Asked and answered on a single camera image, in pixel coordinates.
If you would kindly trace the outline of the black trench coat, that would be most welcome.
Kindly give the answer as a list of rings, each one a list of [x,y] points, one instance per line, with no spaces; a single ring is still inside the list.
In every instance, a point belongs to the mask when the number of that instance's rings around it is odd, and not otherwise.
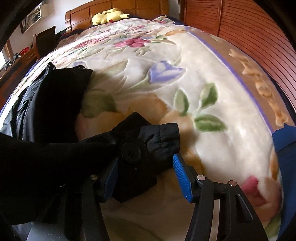
[[[108,132],[79,140],[75,123],[92,70],[48,64],[11,108],[1,129],[1,221],[18,225],[81,215],[90,177],[118,160],[111,198],[126,202],[157,182],[180,149],[176,123],[132,113]]]

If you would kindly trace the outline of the blue folded garment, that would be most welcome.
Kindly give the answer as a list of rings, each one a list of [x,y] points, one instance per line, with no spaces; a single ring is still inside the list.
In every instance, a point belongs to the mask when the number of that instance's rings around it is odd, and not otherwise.
[[[278,240],[295,240],[295,127],[284,125],[273,133],[280,166],[283,207]]]

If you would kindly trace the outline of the floral bed blanket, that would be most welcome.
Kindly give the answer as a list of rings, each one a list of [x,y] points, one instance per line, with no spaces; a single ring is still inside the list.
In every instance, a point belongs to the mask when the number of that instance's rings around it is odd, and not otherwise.
[[[17,85],[1,110],[1,129],[21,93],[48,64],[92,70],[75,131],[84,140],[110,131],[132,113],[152,125],[176,123],[185,163],[213,182],[233,180],[278,240],[283,187],[273,133],[295,127],[295,111],[265,69],[227,42],[167,16],[126,19],[63,38]],[[100,203],[110,240],[186,240],[195,205],[171,168],[156,185],[126,202]],[[77,222],[9,225],[2,240],[84,240]]]

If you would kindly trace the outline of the wooden desk cabinet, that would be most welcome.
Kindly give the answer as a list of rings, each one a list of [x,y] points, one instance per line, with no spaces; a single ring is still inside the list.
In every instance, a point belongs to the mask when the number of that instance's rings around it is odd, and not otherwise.
[[[1,108],[9,99],[17,85],[36,63],[37,57],[34,48],[30,49],[22,57],[18,58],[1,77]]]

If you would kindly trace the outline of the wooden louvered wardrobe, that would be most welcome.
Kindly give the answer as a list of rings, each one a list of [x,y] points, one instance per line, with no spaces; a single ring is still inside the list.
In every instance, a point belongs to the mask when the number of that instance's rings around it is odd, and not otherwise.
[[[179,4],[181,21],[221,37],[248,54],[295,105],[295,50],[255,1],[187,0]]]

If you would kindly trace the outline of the dark wooden chair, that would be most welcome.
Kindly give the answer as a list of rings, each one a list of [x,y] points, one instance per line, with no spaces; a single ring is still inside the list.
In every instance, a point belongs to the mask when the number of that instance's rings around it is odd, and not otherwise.
[[[34,53],[38,60],[48,55],[56,46],[55,40],[56,26],[33,35]]]

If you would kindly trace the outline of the yellow plush toy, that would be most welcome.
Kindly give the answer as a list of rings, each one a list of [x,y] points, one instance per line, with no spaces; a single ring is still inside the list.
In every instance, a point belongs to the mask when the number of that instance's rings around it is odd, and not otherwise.
[[[121,19],[128,19],[129,15],[124,14],[120,9],[113,8],[107,11],[102,11],[101,13],[97,13],[92,17],[92,25],[102,25],[107,23],[113,23],[116,21],[120,21]]]

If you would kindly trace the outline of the white wall shelf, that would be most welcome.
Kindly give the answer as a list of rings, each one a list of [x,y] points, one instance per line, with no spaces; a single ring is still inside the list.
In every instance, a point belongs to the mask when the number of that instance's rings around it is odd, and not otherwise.
[[[40,4],[29,15],[27,15],[20,23],[21,33],[24,34],[37,22],[40,22],[49,15],[48,4]]]

